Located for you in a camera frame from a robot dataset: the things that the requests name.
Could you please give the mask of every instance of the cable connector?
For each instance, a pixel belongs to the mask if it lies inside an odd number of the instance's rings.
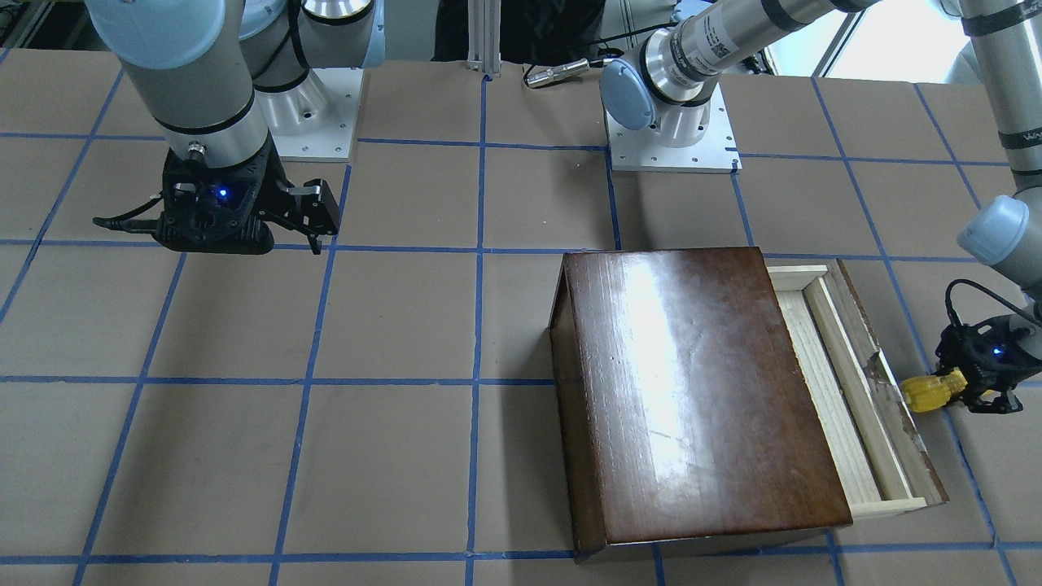
[[[544,69],[543,71],[525,75],[524,84],[535,90],[537,88],[544,88],[551,83],[564,81],[569,77],[582,75],[588,71],[590,71],[590,60],[584,57],[577,62],[554,66],[549,69]]]

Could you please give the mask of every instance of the brown wooden box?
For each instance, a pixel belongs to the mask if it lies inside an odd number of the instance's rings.
[[[947,499],[842,266],[566,254],[550,322],[574,548],[803,539]]]

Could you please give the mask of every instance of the grid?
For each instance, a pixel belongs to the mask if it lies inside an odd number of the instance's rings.
[[[4,51],[0,54],[0,65],[2,65],[7,57],[9,50]],[[0,307],[0,322],[6,317],[7,312],[10,310],[11,303],[14,302],[16,296],[18,295],[20,288],[25,280],[26,274],[31,270],[33,260],[40,248],[46,246],[81,246],[81,247],[157,247],[158,245],[151,242],[134,242],[134,241],[82,241],[82,240],[44,240],[44,237],[50,227],[55,215],[61,205],[65,196],[69,192],[72,186],[76,173],[79,170],[81,164],[83,163],[86,153],[91,145],[96,141],[162,141],[162,138],[157,137],[137,137],[137,136],[110,136],[110,135],[100,135],[98,132],[99,127],[105,117],[105,114],[111,103],[113,97],[116,94],[121,81],[123,80],[123,72],[121,71],[117,77],[113,87],[110,88],[108,95],[104,101],[104,104],[99,112],[95,123],[88,135],[48,135],[48,133],[25,133],[25,132],[0,132],[0,137],[11,137],[11,138],[34,138],[34,139],[82,139],[84,140],[83,147],[76,158],[72,170],[60,190],[57,194],[54,204],[51,207],[46,220],[41,226],[36,237],[33,240],[21,240],[21,239],[8,239],[0,240],[0,246],[4,245],[17,245],[25,246],[29,245],[29,251],[25,262],[11,287],[9,293],[7,294],[3,306]],[[476,493],[477,493],[477,466],[478,466],[478,407],[480,405],[481,386],[485,385],[512,385],[512,386],[547,386],[552,385],[552,380],[543,379],[482,379],[481,373],[481,334],[482,334],[482,292],[483,292],[483,269],[485,269],[485,259],[489,254],[549,254],[549,253],[561,253],[568,252],[577,249],[563,249],[563,248],[491,248],[485,246],[485,194],[486,194],[486,154],[489,149],[535,149],[535,150],[585,150],[591,152],[601,152],[603,153],[605,176],[607,180],[607,194],[606,203],[610,209],[611,219],[612,219],[612,229],[614,245],[616,249],[623,249],[624,243],[622,242],[622,237],[619,227],[619,213],[617,210],[615,186],[613,182],[613,174],[611,169],[611,154],[606,146],[603,145],[535,145],[535,144],[514,144],[514,143],[495,143],[487,141],[487,109],[488,109],[488,87],[493,83],[493,79],[490,77],[485,77],[480,81],[480,139],[477,142],[466,142],[466,141],[426,141],[426,140],[398,140],[398,139],[381,139],[381,138],[362,138],[359,142],[362,143],[384,143],[384,144],[404,144],[404,145],[425,145],[425,146],[462,146],[471,147],[478,149],[479,153],[479,164],[478,164],[478,186],[477,186],[477,244],[475,247],[425,247],[425,246],[363,246],[363,245],[347,245],[338,242],[338,238],[333,238],[329,246],[327,246],[327,257],[324,270],[324,276],[322,280],[322,288],[320,299],[318,303],[317,315],[315,316],[315,333],[313,341],[311,344],[311,351],[307,360],[307,367],[305,374],[302,379],[252,379],[252,377],[238,377],[238,379],[226,379],[226,377],[164,377],[164,376],[150,376],[149,368],[151,365],[152,358],[155,353],[159,337],[163,333],[165,322],[167,320],[167,315],[170,311],[171,304],[174,299],[175,291],[177,290],[178,283],[181,277],[182,270],[184,268],[187,254],[181,253],[178,258],[176,267],[170,278],[170,285],[167,290],[166,298],[164,300],[162,310],[157,317],[153,334],[151,337],[151,343],[149,344],[148,350],[146,352],[146,358],[141,366],[141,370],[138,376],[85,376],[77,375],[75,373],[66,374],[42,374],[42,375],[7,375],[0,372],[0,383],[54,383],[54,382],[66,382],[66,383],[81,383],[81,384],[132,384],[134,385],[133,394],[127,409],[125,419],[119,435],[119,440],[116,445],[115,451],[111,457],[111,462],[107,471],[104,487],[100,494],[98,506],[91,523],[90,531],[88,533],[86,540],[83,544],[82,553],[79,556],[0,556],[0,565],[40,565],[40,564],[74,564],[76,565],[76,573],[73,580],[73,584],[78,586],[82,580],[85,569],[89,565],[93,564],[164,564],[164,563],[248,563],[248,564],[270,564],[270,580],[269,584],[275,585],[278,583],[279,571],[282,564],[296,564],[296,563],[308,563],[308,562],[387,562],[387,561],[399,561],[399,562],[423,562],[423,561],[452,561],[452,562],[463,562],[465,564],[465,584],[470,586],[474,583],[474,568],[477,562],[495,562],[502,560],[544,560],[544,559],[568,559],[572,557],[571,552],[568,551],[497,551],[497,552],[486,552],[478,551],[475,548],[475,522],[476,522]],[[861,210],[864,213],[865,219],[868,222],[869,229],[871,230],[873,240],[877,247],[877,254],[818,254],[818,253],[766,253],[765,257],[769,259],[833,259],[841,258],[846,260],[864,260],[864,261],[880,261],[887,269],[887,273],[890,278],[890,285],[892,286],[894,293],[900,303],[901,311],[903,313],[904,319],[907,321],[907,326],[913,333],[913,339],[916,343],[917,350],[919,353],[920,361],[922,363],[924,370],[929,370],[929,359],[928,352],[922,345],[922,338],[917,331],[916,324],[912,319],[912,312],[905,301],[905,296],[901,290],[898,283],[896,273],[894,271],[894,263],[901,262],[926,262],[926,263],[973,263],[972,259],[964,258],[945,258],[945,257],[899,257],[891,255],[888,253],[884,242],[879,236],[879,231],[873,221],[872,215],[869,211],[868,203],[865,200],[865,196],[862,193],[861,187],[859,185],[858,178],[854,175],[853,169],[851,167],[852,162],[868,162],[868,163],[900,163],[900,164],[928,164],[928,165],[949,165],[953,166],[964,184],[966,185],[968,192],[973,200],[976,207],[979,209],[981,204],[970,185],[969,179],[964,171],[966,167],[973,166],[992,166],[992,167],[1003,167],[1004,164],[993,163],[993,162],[975,162],[975,161],[960,161],[957,158],[954,151],[948,144],[941,126],[938,124],[934,113],[923,96],[919,87],[915,87],[916,93],[924,107],[927,116],[929,117],[934,127],[936,128],[938,136],[943,142],[950,160],[948,161],[933,161],[933,160],[903,160],[903,158],[874,158],[874,157],[852,157],[846,154],[842,141],[840,140],[839,132],[837,131],[836,125],[834,124],[832,114],[825,103],[825,99],[822,96],[820,88],[817,81],[812,80],[815,93],[817,95],[818,101],[822,108],[822,113],[828,123],[829,130],[836,142],[836,146],[839,150],[838,156],[827,156],[827,155],[798,155],[789,153],[758,153],[758,152],[741,152],[743,156],[746,157],[766,157],[766,158],[803,158],[803,160],[820,160],[820,161],[836,161],[842,162],[849,175],[851,185],[855,194],[858,195],[859,203]],[[351,169],[348,167],[344,175],[344,186],[341,192],[341,210],[346,209],[346,204],[349,198],[349,184],[350,184]],[[731,173],[730,182],[734,188],[734,195],[740,211],[743,228],[745,231],[745,237],[749,245],[755,245],[756,240],[754,238],[753,228],[749,222],[748,212],[746,204],[742,195],[741,188],[741,176],[737,173]],[[307,247],[303,244],[279,244],[276,246],[278,249],[292,249],[292,250],[305,250]],[[470,379],[323,379],[315,376],[315,364],[318,358],[320,344],[322,343],[322,329],[323,322],[325,318],[325,308],[326,301],[329,295],[330,280],[336,270],[336,259],[339,252],[342,251],[378,251],[378,252],[427,252],[427,253],[444,253],[444,254],[473,254],[475,259],[475,269],[476,269],[476,287],[475,287],[475,315],[474,315],[474,337],[475,345],[473,352],[473,368],[472,376]],[[127,442],[127,437],[129,435],[138,402],[141,397],[142,391],[146,385],[153,384],[177,384],[177,385],[257,385],[257,386],[271,386],[271,385],[293,385],[300,386],[302,389],[301,404],[299,412],[299,420],[296,428],[296,434],[293,438],[293,448],[292,448],[292,460],[290,464],[289,477],[286,484],[284,498],[281,506],[281,514],[279,517],[278,533],[276,537],[276,543],[274,551],[270,554],[250,554],[250,555],[197,555],[192,553],[184,554],[169,554],[169,555],[98,555],[93,552],[94,543],[97,538],[101,521],[103,519],[105,509],[107,506],[109,493],[111,491],[113,484],[116,479],[117,471],[121,464],[121,459],[123,456],[123,450]],[[284,553],[286,535],[289,527],[290,518],[292,515],[292,505],[294,499],[294,490],[296,487],[296,474],[300,463],[301,457],[301,446],[306,440],[306,429],[307,429],[307,414],[308,414],[308,401],[311,396],[311,390],[313,386],[326,386],[326,385],[342,385],[342,386],[355,386],[355,385],[366,385],[366,386],[379,386],[379,385],[395,385],[395,386],[419,386],[419,385],[446,385],[446,386],[466,386],[471,389],[471,423],[470,423],[470,454],[469,454],[469,465],[468,465],[468,494],[467,494],[467,545],[464,551],[461,552],[450,552],[450,553],[433,553],[433,552],[413,552],[413,553],[311,553],[311,554],[290,554]],[[1026,387],[1038,387],[1038,383],[1027,383]],[[968,552],[968,551],[983,551],[983,552],[994,552],[998,557],[1002,568],[1006,572],[1007,579],[1010,584],[1016,584],[1016,578],[1013,575],[1013,569],[1011,568],[1010,562],[1007,558],[1007,552],[1010,551],[1039,551],[1042,550],[1042,542],[1012,542],[1002,540],[992,520],[992,516],[986,503],[979,486],[977,484],[976,478],[972,467],[970,466],[969,460],[966,457],[965,450],[963,448],[962,440],[959,436],[959,432],[954,426],[952,418],[949,413],[945,413],[945,420],[947,428],[956,442],[959,449],[959,457],[962,462],[963,469],[969,480],[970,485],[973,488],[974,496],[976,503],[979,507],[979,512],[984,517],[985,523],[987,524],[988,531],[990,532],[991,541],[990,542],[936,542],[936,543],[872,543],[872,544],[839,544],[833,534],[827,535],[826,545],[823,546],[791,546],[791,547],[776,547],[763,551],[754,552],[741,552],[737,554],[728,554],[726,556],[809,556],[809,555],[827,555],[832,563],[836,583],[839,585],[844,584],[843,568],[841,567],[841,556],[845,555],[861,555],[861,554],[880,554],[880,553],[897,553],[897,552]],[[656,583],[660,585],[669,584],[665,563],[663,560],[663,555],[659,544],[650,544],[649,551],[654,564],[655,579]]]

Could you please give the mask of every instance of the yellow object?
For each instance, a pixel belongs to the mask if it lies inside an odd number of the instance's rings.
[[[951,397],[966,388],[966,384],[963,373],[956,368],[944,376],[914,376],[901,383],[900,389],[909,409],[915,413],[925,413],[948,405]]]

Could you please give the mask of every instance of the metal base plate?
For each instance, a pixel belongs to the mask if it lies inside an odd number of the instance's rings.
[[[612,168],[617,171],[670,171],[680,173],[730,173],[742,168],[730,118],[717,87],[710,99],[710,124],[700,141],[689,147],[659,144],[659,132],[650,128],[630,130],[607,112],[607,140]]]
[[[316,69],[326,87],[332,111],[320,128],[301,135],[273,135],[282,161],[347,163],[354,146],[358,105],[362,103],[362,69]]]

